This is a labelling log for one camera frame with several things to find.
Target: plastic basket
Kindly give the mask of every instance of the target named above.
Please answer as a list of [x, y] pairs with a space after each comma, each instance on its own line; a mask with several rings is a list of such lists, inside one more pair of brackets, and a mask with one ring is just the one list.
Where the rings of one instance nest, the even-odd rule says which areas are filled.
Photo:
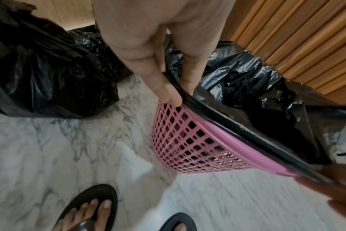
[[175, 108], [159, 102], [151, 138], [158, 160], [174, 172], [258, 168], [278, 175], [296, 175], [184, 105]]

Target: marble floor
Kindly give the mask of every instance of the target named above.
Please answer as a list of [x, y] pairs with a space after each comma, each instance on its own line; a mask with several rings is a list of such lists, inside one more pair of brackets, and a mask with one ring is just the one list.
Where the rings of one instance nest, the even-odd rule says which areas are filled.
[[90, 119], [0, 115], [0, 231], [49, 231], [82, 190], [118, 192], [113, 231], [158, 231], [176, 212], [199, 231], [346, 231], [326, 198], [259, 170], [173, 174], [150, 145], [157, 98], [139, 78], [121, 100]]

